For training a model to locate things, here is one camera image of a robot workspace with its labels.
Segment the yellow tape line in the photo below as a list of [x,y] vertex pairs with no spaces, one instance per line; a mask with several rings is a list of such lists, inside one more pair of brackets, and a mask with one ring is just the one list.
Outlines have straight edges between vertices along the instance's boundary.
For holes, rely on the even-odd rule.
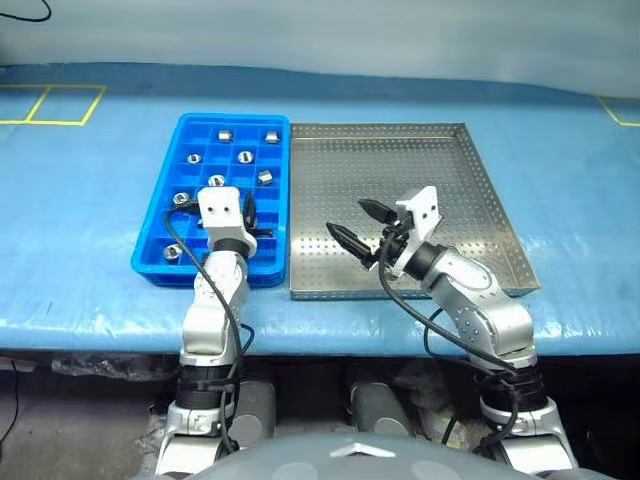
[[616,122],[618,125],[621,125],[623,127],[640,127],[640,122],[625,122],[623,120],[620,120],[620,118],[618,118],[618,116],[613,112],[611,107],[607,105],[607,102],[605,102],[602,97],[599,97],[596,95],[596,98],[602,104],[602,106],[607,111],[609,116],[613,119],[613,121]]
[[[94,110],[104,97],[107,91],[106,85],[91,85],[91,84],[62,84],[62,83],[43,83],[43,84],[6,84],[0,85],[0,88],[42,88],[42,94],[33,104],[31,110],[24,119],[21,120],[0,120],[0,125],[58,125],[58,126],[77,126],[83,127],[87,124]],[[51,93],[54,88],[78,88],[78,89],[97,89],[98,95],[89,105],[89,109],[82,117],[82,120],[33,120],[33,117],[38,112],[38,109],[42,106],[43,102]]]

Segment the blue plastic tray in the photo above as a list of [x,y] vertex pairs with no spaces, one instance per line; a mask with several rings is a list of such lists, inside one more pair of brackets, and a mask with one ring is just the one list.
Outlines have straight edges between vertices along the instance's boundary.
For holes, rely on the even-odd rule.
[[[228,130],[230,143],[220,142],[218,132]],[[278,133],[277,144],[265,142],[267,132]],[[176,127],[151,197],[138,242],[131,257],[133,269],[156,285],[190,285],[196,267],[186,254],[168,262],[162,250],[175,243],[162,224],[164,212],[173,206],[173,196],[187,192],[195,198],[207,186],[211,175],[225,177],[225,186],[238,187],[240,198],[253,192],[258,228],[271,229],[270,238],[258,238],[258,251],[249,260],[249,285],[270,287],[284,279],[289,217],[289,144],[290,127],[286,117],[273,115],[185,114]],[[243,150],[254,154],[254,161],[241,164],[237,155]],[[190,164],[187,157],[197,153],[202,162]],[[258,184],[258,172],[269,170],[273,183]],[[196,256],[208,251],[207,232],[198,227],[199,215],[176,213],[176,232],[193,248]]]

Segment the perforated metal tray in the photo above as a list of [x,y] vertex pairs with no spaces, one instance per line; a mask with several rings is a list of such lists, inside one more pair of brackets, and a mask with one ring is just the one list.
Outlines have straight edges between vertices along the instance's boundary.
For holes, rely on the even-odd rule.
[[[410,188],[435,185],[443,221],[433,241],[491,268],[509,295],[540,287],[464,124],[293,124],[291,296],[381,298],[375,272],[331,238],[330,221],[377,246],[381,224],[356,203],[393,206]],[[422,297],[408,276],[394,287]]]

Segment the metal nut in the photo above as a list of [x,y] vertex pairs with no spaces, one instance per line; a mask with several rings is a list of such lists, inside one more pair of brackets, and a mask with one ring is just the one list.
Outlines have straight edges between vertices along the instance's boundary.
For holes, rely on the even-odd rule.
[[273,175],[269,170],[258,172],[258,183],[260,185],[271,185],[273,183]]
[[207,181],[210,187],[223,187],[224,186],[224,176],[222,175],[211,175],[209,180]]
[[190,155],[187,155],[187,163],[200,163],[202,162],[202,155],[199,155],[197,153],[192,153]]
[[189,200],[191,200],[191,195],[187,192],[178,192],[173,196],[174,205],[182,205],[183,203],[187,203]]
[[249,150],[243,150],[238,154],[238,161],[240,163],[251,163],[253,162],[253,153]]
[[264,136],[264,141],[266,143],[278,143],[280,141],[278,132],[267,132],[267,134]]
[[230,143],[233,141],[233,134],[229,130],[220,130],[218,132],[218,141],[223,143]]
[[175,262],[178,258],[180,258],[181,253],[182,249],[177,243],[168,245],[164,247],[164,250],[162,250],[162,256],[168,262]]

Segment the blue table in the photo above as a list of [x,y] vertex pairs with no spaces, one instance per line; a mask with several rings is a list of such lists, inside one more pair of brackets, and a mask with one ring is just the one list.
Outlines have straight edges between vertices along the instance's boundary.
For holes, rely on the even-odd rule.
[[[593,96],[131,64],[15,67],[3,83],[108,90],[85,126],[0,125],[0,348],[178,351],[192,292],[151,285],[131,252],[178,117],[251,112],[465,122],[542,284],[522,299],[539,351],[640,351],[640,128],[616,123]],[[64,118],[76,101],[58,95],[42,108]],[[422,327],[390,301],[294,302],[288,279],[252,292],[243,321],[256,330],[255,354],[423,354]]]

